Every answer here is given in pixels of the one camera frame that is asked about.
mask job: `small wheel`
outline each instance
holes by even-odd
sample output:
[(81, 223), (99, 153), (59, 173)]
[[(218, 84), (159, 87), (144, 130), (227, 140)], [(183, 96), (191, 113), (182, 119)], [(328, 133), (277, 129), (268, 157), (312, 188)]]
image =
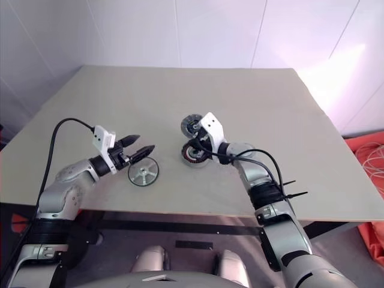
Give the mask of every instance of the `small wheel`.
[(181, 131), (188, 138), (192, 139), (196, 132), (198, 132), (197, 124), (203, 119), (200, 114), (191, 114), (181, 121)]
[(159, 173), (157, 162), (146, 157), (128, 168), (128, 178), (136, 186), (148, 186), (156, 181)]

